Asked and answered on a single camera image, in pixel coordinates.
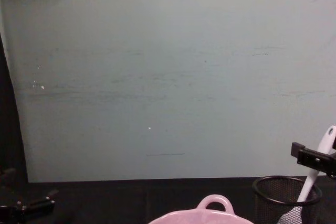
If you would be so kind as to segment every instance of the pink bowl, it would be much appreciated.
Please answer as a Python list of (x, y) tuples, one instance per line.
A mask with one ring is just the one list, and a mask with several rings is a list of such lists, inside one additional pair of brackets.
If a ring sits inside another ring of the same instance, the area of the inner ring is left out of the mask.
[[(225, 207), (225, 212), (206, 209), (212, 203), (218, 202)], [(150, 224), (253, 224), (236, 216), (230, 201), (222, 195), (210, 195), (204, 198), (196, 209), (171, 212)]]

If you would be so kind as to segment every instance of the black mesh cup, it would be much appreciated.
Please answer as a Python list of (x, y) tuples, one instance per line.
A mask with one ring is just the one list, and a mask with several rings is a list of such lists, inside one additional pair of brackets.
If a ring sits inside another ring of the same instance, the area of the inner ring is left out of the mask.
[(297, 202), (303, 185), (302, 180), (286, 176), (254, 181), (255, 224), (316, 224), (322, 192), (314, 185), (307, 200)]

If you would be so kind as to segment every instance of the black clamp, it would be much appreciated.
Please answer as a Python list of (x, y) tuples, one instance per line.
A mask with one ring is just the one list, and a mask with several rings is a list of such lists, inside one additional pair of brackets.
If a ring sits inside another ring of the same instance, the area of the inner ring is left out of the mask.
[(291, 156), (298, 159), (298, 164), (326, 173), (330, 178), (336, 179), (336, 153), (320, 153), (293, 142)]
[(18, 201), (15, 206), (0, 207), (0, 223), (17, 224), (49, 215), (53, 212), (55, 201), (52, 196), (58, 191), (51, 191), (47, 197), (28, 204)]

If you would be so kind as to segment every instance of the white utensil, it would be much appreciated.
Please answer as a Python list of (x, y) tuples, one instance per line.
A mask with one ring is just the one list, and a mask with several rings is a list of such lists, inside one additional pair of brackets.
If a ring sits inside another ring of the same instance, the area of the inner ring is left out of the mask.
[[(335, 138), (336, 138), (336, 126), (331, 126), (323, 136), (317, 151), (320, 153), (329, 154), (330, 151), (332, 150)], [(303, 185), (300, 196), (298, 198), (298, 202), (306, 201), (318, 175), (319, 175), (318, 170), (311, 169), (309, 171), (308, 177)], [(301, 212), (302, 207), (294, 207), (288, 213), (282, 215), (277, 224), (291, 224), (293, 219), (298, 220), (296, 223), (302, 223)]]

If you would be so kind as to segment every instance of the bowl handle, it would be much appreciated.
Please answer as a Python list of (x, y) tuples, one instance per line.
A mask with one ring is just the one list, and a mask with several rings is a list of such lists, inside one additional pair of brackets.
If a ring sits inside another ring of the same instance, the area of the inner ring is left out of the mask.
[(232, 214), (232, 215), (235, 214), (230, 201), (227, 198), (225, 198), (224, 196), (217, 195), (217, 194), (209, 195), (209, 196), (205, 197), (201, 201), (201, 203), (198, 205), (197, 208), (198, 209), (206, 209), (206, 207), (212, 202), (217, 202), (217, 203), (222, 204), (225, 207), (225, 212), (227, 212), (229, 214)]

